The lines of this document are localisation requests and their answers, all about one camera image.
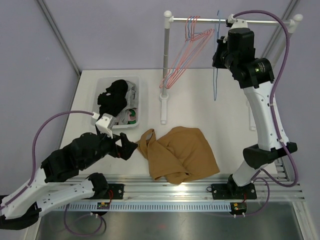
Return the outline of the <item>green tank top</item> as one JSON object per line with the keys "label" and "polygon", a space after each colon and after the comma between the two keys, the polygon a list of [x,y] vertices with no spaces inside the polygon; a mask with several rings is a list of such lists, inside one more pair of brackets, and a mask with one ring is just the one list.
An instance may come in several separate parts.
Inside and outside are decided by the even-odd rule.
{"label": "green tank top", "polygon": [[131,108],[127,111],[127,125],[133,125],[137,122],[136,108]]}

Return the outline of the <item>black tank top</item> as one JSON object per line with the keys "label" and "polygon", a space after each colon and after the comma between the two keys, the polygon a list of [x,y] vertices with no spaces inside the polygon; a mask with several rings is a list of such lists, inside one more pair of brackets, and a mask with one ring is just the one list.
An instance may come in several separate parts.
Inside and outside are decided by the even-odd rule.
{"label": "black tank top", "polygon": [[99,114],[108,114],[117,117],[127,106],[126,94],[128,84],[124,79],[114,81],[110,87],[105,89],[97,98]]}

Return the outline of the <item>grey tank top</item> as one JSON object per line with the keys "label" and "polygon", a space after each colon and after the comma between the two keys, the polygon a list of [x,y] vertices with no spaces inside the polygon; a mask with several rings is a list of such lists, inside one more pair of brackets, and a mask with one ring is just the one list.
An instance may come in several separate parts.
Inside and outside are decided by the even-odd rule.
{"label": "grey tank top", "polygon": [[128,85],[128,89],[125,95],[125,100],[126,100],[126,106],[124,107],[123,110],[127,109],[133,109],[136,108],[136,113],[137,113],[137,118],[138,118],[138,105],[139,105],[139,93],[138,93],[138,88],[136,85],[130,81],[126,80],[126,83]]}

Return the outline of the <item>brown tank top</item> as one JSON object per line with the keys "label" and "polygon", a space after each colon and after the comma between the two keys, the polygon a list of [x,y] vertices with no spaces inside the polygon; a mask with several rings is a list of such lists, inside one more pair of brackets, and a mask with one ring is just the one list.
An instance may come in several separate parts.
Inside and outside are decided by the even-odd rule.
{"label": "brown tank top", "polygon": [[199,128],[177,126],[160,138],[151,128],[137,144],[154,181],[165,178],[179,185],[220,172],[212,148]]}

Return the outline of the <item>pink tank top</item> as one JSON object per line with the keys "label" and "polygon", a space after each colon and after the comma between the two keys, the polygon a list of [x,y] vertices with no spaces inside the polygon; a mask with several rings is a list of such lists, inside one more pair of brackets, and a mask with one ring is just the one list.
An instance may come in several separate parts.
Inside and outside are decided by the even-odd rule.
{"label": "pink tank top", "polygon": [[136,122],[137,122],[136,108],[124,109],[117,116],[118,125],[133,125]]}

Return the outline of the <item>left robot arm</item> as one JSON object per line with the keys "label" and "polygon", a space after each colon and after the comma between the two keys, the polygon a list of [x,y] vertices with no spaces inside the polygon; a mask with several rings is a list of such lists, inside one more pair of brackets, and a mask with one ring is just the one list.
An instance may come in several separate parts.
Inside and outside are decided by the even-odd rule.
{"label": "left robot arm", "polygon": [[109,195],[109,184],[102,173],[94,172],[74,186],[49,192],[61,183],[76,177],[97,161],[109,155],[128,160],[138,144],[129,141],[121,133],[109,137],[106,134],[87,132],[70,144],[52,152],[36,171],[31,184],[14,201],[1,196],[0,228],[23,230],[52,210],[82,199],[103,199]]}

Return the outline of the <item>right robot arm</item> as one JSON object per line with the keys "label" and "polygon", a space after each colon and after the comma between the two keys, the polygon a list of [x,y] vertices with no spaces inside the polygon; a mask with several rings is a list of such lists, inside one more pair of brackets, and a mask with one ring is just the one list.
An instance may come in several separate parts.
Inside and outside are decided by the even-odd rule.
{"label": "right robot arm", "polygon": [[238,81],[251,107],[257,131],[257,144],[242,151],[244,161],[228,178],[226,190],[232,198],[244,194],[260,169],[298,150],[297,144],[286,136],[282,123],[274,122],[279,113],[272,97],[275,77],[269,60],[255,57],[254,40],[254,32],[248,27],[230,29],[217,40],[212,58],[213,67],[229,70]]}

